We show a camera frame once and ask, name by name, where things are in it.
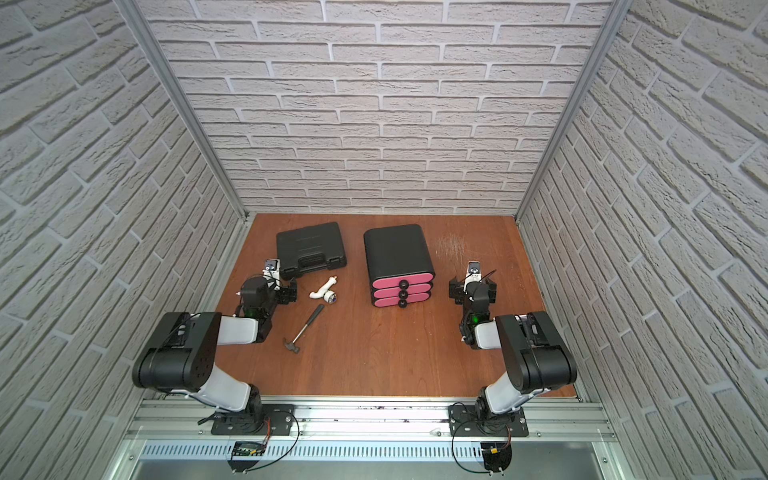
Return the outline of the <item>black pink drawer cabinet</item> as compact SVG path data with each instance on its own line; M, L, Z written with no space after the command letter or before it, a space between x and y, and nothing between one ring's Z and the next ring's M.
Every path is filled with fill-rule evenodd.
M363 240L374 307L404 309L431 297L435 269L420 225L370 229Z

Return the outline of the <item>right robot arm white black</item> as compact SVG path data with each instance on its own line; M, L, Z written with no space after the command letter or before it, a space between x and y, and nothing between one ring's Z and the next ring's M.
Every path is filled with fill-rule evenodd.
M533 398L572 385L576 360L545 311L494 316L497 285L471 275L449 281L449 297L462 306L459 331L475 350L499 350L505 372L481 389L477 416L490 420L514 414Z

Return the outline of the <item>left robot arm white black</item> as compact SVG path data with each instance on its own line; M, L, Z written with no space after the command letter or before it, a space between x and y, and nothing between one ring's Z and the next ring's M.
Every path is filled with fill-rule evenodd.
M258 276L239 291L233 316L220 312L169 312L162 316L132 369L138 388L184 394L223 414L262 417L258 389L216 364L220 346L264 342L280 305L297 299L297 283Z

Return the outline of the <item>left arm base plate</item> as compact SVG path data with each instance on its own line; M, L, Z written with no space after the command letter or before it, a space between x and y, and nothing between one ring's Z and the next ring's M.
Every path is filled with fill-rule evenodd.
M212 435L288 437L296 432L294 404L267 403L241 412L217 412L213 417Z

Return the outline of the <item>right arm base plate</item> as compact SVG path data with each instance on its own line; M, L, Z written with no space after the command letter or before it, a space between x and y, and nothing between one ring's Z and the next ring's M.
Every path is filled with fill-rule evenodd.
M455 402L448 407L448 425L451 435L463 437L511 437L529 435L527 420L522 409L502 415L482 417L474 404Z

